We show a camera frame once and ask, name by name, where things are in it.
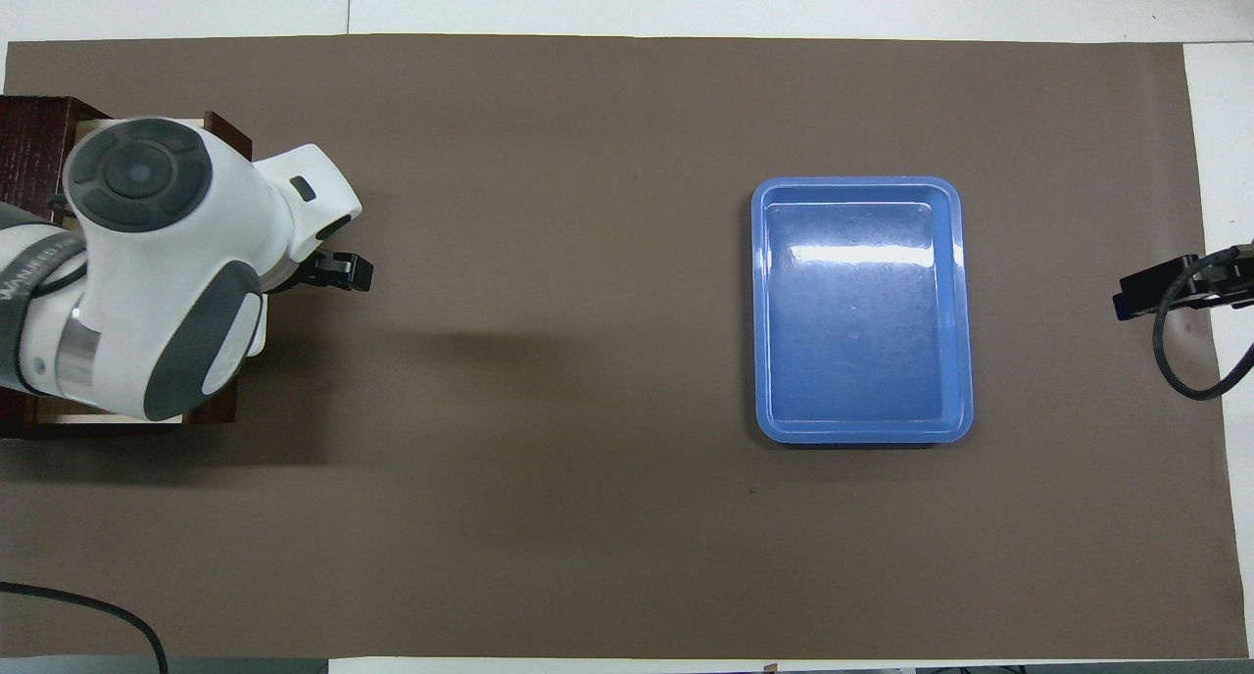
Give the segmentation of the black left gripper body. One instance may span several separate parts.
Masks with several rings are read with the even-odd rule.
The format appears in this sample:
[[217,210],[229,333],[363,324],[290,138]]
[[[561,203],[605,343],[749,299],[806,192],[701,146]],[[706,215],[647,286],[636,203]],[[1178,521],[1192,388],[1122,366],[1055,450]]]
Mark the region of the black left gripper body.
[[263,277],[265,294],[278,294],[302,284],[311,284],[316,276],[314,259],[301,264],[285,262]]

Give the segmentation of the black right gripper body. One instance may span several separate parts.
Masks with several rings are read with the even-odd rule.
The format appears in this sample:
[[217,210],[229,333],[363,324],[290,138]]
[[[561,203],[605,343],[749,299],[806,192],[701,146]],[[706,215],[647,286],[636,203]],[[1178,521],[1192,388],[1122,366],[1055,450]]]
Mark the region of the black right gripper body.
[[1206,308],[1251,308],[1253,246],[1231,246],[1211,256],[1213,262],[1201,271]]

